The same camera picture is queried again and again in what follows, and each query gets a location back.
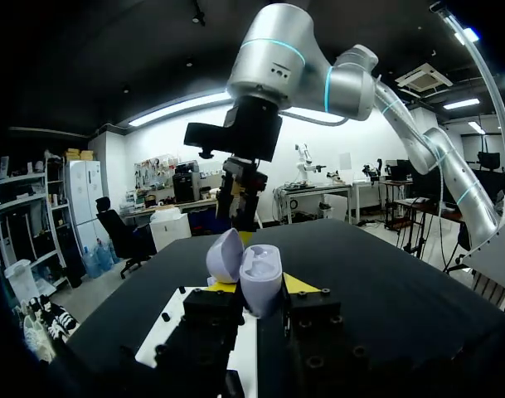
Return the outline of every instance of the white wall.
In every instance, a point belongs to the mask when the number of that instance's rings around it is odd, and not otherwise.
[[[416,127],[423,134],[431,127],[438,127],[436,115],[434,112],[425,108],[416,108],[411,110],[410,114],[415,120]]]
[[[451,130],[446,130],[444,127],[440,126],[442,130],[445,131],[446,134],[448,134],[449,139],[453,143],[454,147],[457,148],[457,153],[464,158],[464,143],[462,142],[462,137],[460,136],[459,133],[456,133]]]
[[[181,161],[196,159],[199,167],[213,169],[221,167],[228,158],[228,153],[214,152],[214,158],[201,159],[199,148],[183,145],[184,134],[189,122],[222,125],[229,105],[204,109],[176,118],[167,119],[161,123],[139,129],[124,137],[124,164],[126,166],[126,185],[128,189],[134,186],[134,164],[154,158],[165,153],[177,155]],[[407,159],[405,150],[396,134],[377,111],[373,112],[365,122],[348,121],[342,126],[325,127],[301,122],[284,117],[282,129],[279,132],[278,144],[272,163],[261,162],[260,171],[269,177],[267,188],[261,194],[258,213],[262,221],[271,221],[273,190],[286,182],[294,182],[298,178],[296,163],[298,153],[294,150],[296,143],[306,143],[313,160],[317,164],[327,166],[321,173],[309,174],[312,182],[329,182],[326,171],[334,171],[339,167],[339,154],[350,152],[352,155],[352,173],[343,172],[342,176],[348,182],[354,178],[362,178],[361,170],[364,164],[376,164],[378,158]],[[107,150],[107,158],[120,154],[112,154]],[[377,204],[376,189],[362,190],[362,205]],[[301,198],[304,205],[308,201],[318,202],[318,198]]]
[[[106,170],[107,191],[110,206],[119,211],[119,205],[125,201],[125,193],[132,189],[127,183],[130,170],[127,167],[125,137],[116,133],[106,132]]]
[[[470,162],[477,162],[477,153],[481,151],[481,135],[473,137],[462,137],[462,143],[464,146],[464,160]],[[486,136],[486,143],[488,144],[488,150],[486,145],[484,145],[484,152],[489,153],[500,153],[501,154],[501,166],[505,168],[505,152],[503,149],[503,139],[497,135]],[[478,166],[470,165],[472,168],[478,168]]]
[[[101,182],[103,184],[103,195],[109,195],[107,184],[108,173],[106,169],[106,134],[102,133],[88,143],[88,149],[94,151],[94,159],[101,162]]]

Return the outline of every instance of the yellow tape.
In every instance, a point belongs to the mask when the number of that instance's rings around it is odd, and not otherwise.
[[[249,231],[239,231],[239,237],[243,241],[243,243],[246,245],[246,243],[250,240],[252,237],[252,234],[254,232],[249,232]]]
[[[287,291],[289,294],[295,294],[298,292],[315,293],[319,292],[320,289],[302,282],[300,279],[295,278],[284,272],[285,286],[287,286]],[[205,288],[211,292],[216,292],[217,290],[222,290],[223,292],[234,293],[236,291],[236,284],[223,284],[221,282],[216,282],[212,286]]]
[[[292,275],[284,272],[285,286],[287,286],[287,291],[289,294],[295,294],[298,292],[315,293],[319,292],[320,289],[302,282],[300,279],[295,278]]]

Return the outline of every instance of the desk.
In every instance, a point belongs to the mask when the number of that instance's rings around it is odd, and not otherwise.
[[[138,350],[175,289],[206,285],[206,253],[217,237],[175,240],[158,252],[80,325],[68,346],[92,372],[117,375],[121,346]],[[347,335],[371,348],[372,364],[402,356],[417,364],[451,357],[464,341],[505,325],[505,314],[475,292],[345,222],[265,228],[249,242],[259,243],[279,247],[284,271],[337,294]],[[258,321],[261,398],[285,396],[281,324],[280,313]],[[58,366],[55,359],[49,368],[64,370]]]
[[[424,230],[425,230],[425,216],[430,214],[432,216],[437,216],[438,215],[438,207],[434,204],[429,204],[429,203],[416,203],[412,201],[407,201],[405,199],[400,199],[397,201],[394,201],[395,204],[399,206],[403,206],[406,208],[407,213],[405,215],[405,218],[410,221],[410,230],[409,230],[409,240],[407,241],[406,246],[403,248],[407,253],[416,253],[416,257],[420,258],[421,257],[421,252],[425,244],[425,238],[424,238]],[[422,213],[422,217],[420,221],[416,220],[416,212],[419,211]],[[462,214],[460,211],[442,211],[441,217],[444,218],[445,220],[450,220],[458,223],[464,223],[462,220]],[[414,224],[417,224],[420,226],[420,239],[415,242],[415,246],[412,245],[412,232],[414,229]],[[447,270],[444,269],[444,272],[450,272],[452,270],[457,270],[460,268],[455,268],[452,267],[452,269]]]
[[[173,209],[174,207],[175,207],[175,205],[153,206],[153,207],[149,207],[148,209],[137,210],[137,211],[133,211],[132,213],[122,215],[121,218],[123,218],[124,220],[128,220],[129,218],[150,216],[155,211]]]
[[[363,187],[373,187],[374,184],[377,184],[377,189],[379,189],[379,181],[366,181],[359,180],[352,182],[352,190],[355,192],[355,224],[358,224],[361,220],[361,199],[359,195],[359,189]],[[381,194],[379,195],[379,206],[382,207],[381,204]]]
[[[313,188],[298,189],[297,191],[285,191],[282,190],[282,194],[285,197],[285,204],[287,207],[287,222],[289,224],[293,223],[291,216],[291,199],[295,197],[310,197],[313,195],[326,195],[326,194],[336,194],[336,193],[346,193],[346,198],[348,199],[348,223],[352,224],[352,203],[351,203],[351,185],[316,185]]]
[[[150,216],[155,211],[172,209],[174,207],[178,207],[182,211],[182,210],[186,210],[186,209],[195,209],[195,208],[199,208],[199,207],[215,206],[216,204],[217,204],[217,199],[215,199],[215,197],[214,197],[211,199],[201,199],[200,201],[191,201],[188,203],[177,203],[174,205],[165,205],[165,206],[153,206],[153,207],[149,207],[148,209],[133,211],[132,213],[122,216],[122,218],[124,220],[128,220],[129,218]]]
[[[188,203],[177,203],[175,205],[181,211],[186,209],[197,209],[199,207],[217,206],[217,199],[215,197],[210,199],[201,199],[200,201],[189,201]]]
[[[385,198],[385,228],[392,231],[399,231],[397,224],[405,223],[405,217],[395,218],[394,210],[395,210],[395,201],[394,201],[394,187],[401,188],[412,185],[412,181],[379,181],[380,184],[383,184],[386,188],[386,198]],[[388,187],[392,187],[392,200],[388,197]],[[389,220],[389,209],[391,209],[391,219]]]

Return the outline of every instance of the water bottle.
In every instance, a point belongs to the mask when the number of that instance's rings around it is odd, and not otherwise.
[[[99,260],[101,269],[106,272],[112,268],[112,256],[110,255],[110,251],[108,247],[103,245],[101,239],[97,238],[97,247],[95,249],[95,253],[97,254],[97,259]]]
[[[83,263],[85,264],[86,273],[91,278],[97,278],[101,275],[101,269],[97,257],[91,251],[88,251],[88,247],[85,246],[85,253],[83,254]]]
[[[118,264],[121,260],[119,257],[116,255],[116,249],[114,248],[114,245],[112,244],[112,240],[109,242],[109,250],[110,250],[110,255],[112,256],[112,261],[114,264]]]

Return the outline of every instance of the ceiling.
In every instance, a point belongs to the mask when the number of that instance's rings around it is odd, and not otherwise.
[[[289,2],[313,17],[318,44],[331,62],[354,44],[363,44],[380,58],[374,75],[381,74],[391,86],[396,86],[395,78],[429,62],[462,83],[424,100],[424,106],[442,120],[492,113],[484,89],[475,91],[478,72],[469,55],[429,11],[432,2]],[[223,87],[248,26],[269,1],[198,0],[205,26],[192,22],[192,0],[3,3],[0,79],[6,84],[0,99],[7,103],[6,125],[90,136],[105,123],[117,124],[177,97]],[[493,10],[499,22],[505,18],[500,10]],[[465,24],[475,24],[482,37],[478,46],[492,71],[505,74],[503,45],[486,25],[490,18],[479,18],[468,8],[455,13]],[[442,104],[471,98],[472,93],[481,105],[453,113],[442,109]]]
[[[461,118],[461,119],[453,119],[448,123],[444,124],[444,126],[460,135],[478,135],[478,133],[468,124],[468,122],[477,122],[479,126],[487,133],[487,134],[500,134],[501,129],[499,128],[499,121],[496,115],[487,114],[483,116],[475,116],[469,118]]]

